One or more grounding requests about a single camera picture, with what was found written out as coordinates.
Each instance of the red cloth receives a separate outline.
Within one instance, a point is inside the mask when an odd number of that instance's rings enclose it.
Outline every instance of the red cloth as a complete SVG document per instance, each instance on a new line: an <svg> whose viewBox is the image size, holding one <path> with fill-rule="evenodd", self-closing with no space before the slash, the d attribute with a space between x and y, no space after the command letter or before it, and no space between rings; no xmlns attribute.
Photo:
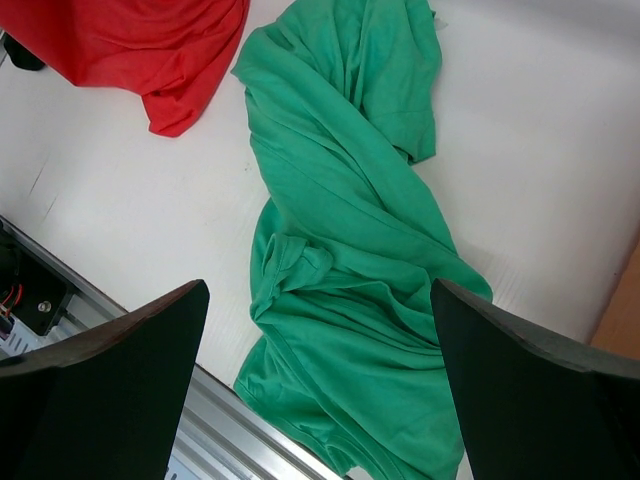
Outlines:
<svg viewBox="0 0 640 480"><path fill-rule="evenodd" d="M0 0L0 26L71 83L142 96L149 130L202 114L240 43L249 0Z"/></svg>

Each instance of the silver metal frame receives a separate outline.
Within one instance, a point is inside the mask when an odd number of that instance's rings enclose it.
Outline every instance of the silver metal frame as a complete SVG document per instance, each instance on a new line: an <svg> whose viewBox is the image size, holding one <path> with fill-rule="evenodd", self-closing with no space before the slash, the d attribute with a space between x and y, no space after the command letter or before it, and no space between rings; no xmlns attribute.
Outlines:
<svg viewBox="0 0 640 480"><path fill-rule="evenodd" d="M0 217L5 230L76 286L56 339L127 313L116 302ZM169 463L167 480L338 480L320 460L251 412L223 384L195 366Z"/></svg>

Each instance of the knotted green fabric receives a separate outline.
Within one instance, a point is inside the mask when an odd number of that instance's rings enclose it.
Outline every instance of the knotted green fabric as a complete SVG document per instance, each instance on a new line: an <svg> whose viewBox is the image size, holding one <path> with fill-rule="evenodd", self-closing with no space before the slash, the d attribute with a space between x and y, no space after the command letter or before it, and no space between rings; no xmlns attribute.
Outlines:
<svg viewBox="0 0 640 480"><path fill-rule="evenodd" d="M234 69L271 194L235 390L340 475L452 479L462 457L429 292L491 291L410 167L435 153L440 60L425 0L298 0Z"/></svg>

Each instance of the screw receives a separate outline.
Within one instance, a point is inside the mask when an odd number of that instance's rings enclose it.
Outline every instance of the screw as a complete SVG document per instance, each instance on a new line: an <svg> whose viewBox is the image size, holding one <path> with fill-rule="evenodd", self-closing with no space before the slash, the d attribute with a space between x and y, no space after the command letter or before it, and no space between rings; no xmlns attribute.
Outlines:
<svg viewBox="0 0 640 480"><path fill-rule="evenodd" d="M41 302L38 304L38 311L42 313L48 313L51 311L51 302Z"/></svg>

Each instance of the white table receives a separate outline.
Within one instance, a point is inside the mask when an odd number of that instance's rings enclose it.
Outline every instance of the white table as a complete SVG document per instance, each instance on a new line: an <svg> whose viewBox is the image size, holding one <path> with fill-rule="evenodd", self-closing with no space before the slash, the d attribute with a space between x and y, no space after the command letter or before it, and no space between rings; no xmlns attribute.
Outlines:
<svg viewBox="0 0 640 480"><path fill-rule="evenodd" d="M627 28L640 7L589 0L565 16L521 2L433 2L440 153L416 171L496 302L585 340L640 218L640 40ZM288 3L254 0L246 32ZM198 363L226 384L259 336L248 260L266 199L230 75L167 139L133 94L0 68L0 212L127 309L204 278Z"/></svg>

